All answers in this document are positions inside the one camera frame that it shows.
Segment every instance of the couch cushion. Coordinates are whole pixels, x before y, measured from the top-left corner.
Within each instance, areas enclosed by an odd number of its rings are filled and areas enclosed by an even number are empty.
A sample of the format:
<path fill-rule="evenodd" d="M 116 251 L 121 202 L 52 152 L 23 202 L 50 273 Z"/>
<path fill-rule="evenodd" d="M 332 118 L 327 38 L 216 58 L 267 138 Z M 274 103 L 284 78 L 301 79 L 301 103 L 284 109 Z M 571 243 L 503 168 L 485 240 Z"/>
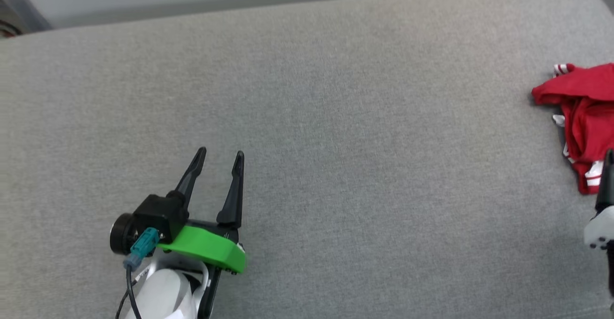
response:
<path fill-rule="evenodd" d="M 561 155 L 551 66 L 612 61 L 600 0 L 332 0 L 0 42 L 6 317 L 109 318 L 109 227 L 246 155 L 243 275 L 217 318 L 594 318 L 594 197 Z"/>

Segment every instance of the green plastic mount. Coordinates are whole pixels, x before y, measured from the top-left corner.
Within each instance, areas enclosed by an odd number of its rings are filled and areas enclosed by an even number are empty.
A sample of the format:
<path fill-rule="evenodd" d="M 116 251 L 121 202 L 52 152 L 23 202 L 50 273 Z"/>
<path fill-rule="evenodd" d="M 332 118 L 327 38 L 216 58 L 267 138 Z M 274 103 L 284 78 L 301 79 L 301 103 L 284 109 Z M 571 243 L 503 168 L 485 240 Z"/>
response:
<path fill-rule="evenodd" d="M 202 260 L 207 264 L 243 273 L 245 252 L 234 242 L 202 228 L 185 225 L 173 243 L 158 243 L 158 247 Z"/>

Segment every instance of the red garment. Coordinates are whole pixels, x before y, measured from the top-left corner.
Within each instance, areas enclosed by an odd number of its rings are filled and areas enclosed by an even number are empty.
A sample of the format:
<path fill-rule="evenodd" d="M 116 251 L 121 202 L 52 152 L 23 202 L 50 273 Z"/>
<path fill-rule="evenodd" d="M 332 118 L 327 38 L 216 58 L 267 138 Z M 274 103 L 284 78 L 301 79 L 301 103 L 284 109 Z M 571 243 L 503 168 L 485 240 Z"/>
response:
<path fill-rule="evenodd" d="M 592 162 L 603 159 L 607 149 L 614 148 L 614 63 L 592 68 L 570 65 L 570 72 L 546 81 L 531 93 L 538 105 L 561 105 L 579 191 L 594 194 L 599 186 L 587 186 L 585 173 Z"/>

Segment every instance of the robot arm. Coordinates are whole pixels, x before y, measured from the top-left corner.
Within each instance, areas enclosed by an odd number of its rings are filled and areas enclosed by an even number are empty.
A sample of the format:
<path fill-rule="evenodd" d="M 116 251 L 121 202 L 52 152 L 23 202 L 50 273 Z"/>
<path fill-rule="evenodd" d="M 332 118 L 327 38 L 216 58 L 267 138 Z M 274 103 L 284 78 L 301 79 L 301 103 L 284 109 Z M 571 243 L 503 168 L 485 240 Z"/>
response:
<path fill-rule="evenodd" d="M 584 242 L 592 249 L 607 253 L 610 268 L 609 287 L 614 297 L 614 151 L 608 150 L 603 162 L 599 194 L 595 203 L 596 216 L 584 229 Z"/>
<path fill-rule="evenodd" d="M 208 319 L 222 271 L 236 275 L 244 270 L 246 255 L 238 232 L 244 155 L 241 151 L 236 155 L 233 181 L 216 223 L 189 219 L 187 211 L 205 155 L 205 148 L 198 149 L 177 187 L 166 197 L 149 195 L 111 228 L 112 251 L 129 256 L 124 261 L 128 288 L 124 299 L 130 297 L 132 307 L 127 319 Z M 145 256 L 153 258 L 145 284 L 134 297 L 132 286 L 139 277 L 132 281 L 131 272 Z"/>

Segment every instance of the black cable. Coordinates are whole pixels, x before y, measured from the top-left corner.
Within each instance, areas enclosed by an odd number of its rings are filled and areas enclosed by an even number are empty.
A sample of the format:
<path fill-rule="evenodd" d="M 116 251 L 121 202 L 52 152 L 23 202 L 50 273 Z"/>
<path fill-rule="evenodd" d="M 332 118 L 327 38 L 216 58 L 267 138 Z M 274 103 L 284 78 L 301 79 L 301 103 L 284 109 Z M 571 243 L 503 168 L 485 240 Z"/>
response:
<path fill-rule="evenodd" d="M 135 284 L 136 284 L 136 280 L 133 280 L 132 286 L 135 286 Z M 121 301 L 119 302 L 119 308 L 117 308 L 117 312 L 116 312 L 116 319 L 119 319 L 121 309 L 123 308 L 123 303 L 126 301 L 127 298 L 128 298 L 128 290 L 126 289 L 126 291 L 123 293 L 123 297 L 121 297 Z"/>
<path fill-rule="evenodd" d="M 142 319 L 139 309 L 136 307 L 136 299 L 134 299 L 134 291 L 132 291 L 132 267 L 126 267 L 126 286 L 128 288 L 128 297 L 130 298 L 130 306 L 132 306 L 132 312 L 136 319 Z"/>
<path fill-rule="evenodd" d="M 608 288 L 610 288 L 610 295 L 614 297 L 614 245 L 608 249 L 607 254 L 608 254 L 608 269 L 610 269 L 610 280 L 609 280 Z"/>

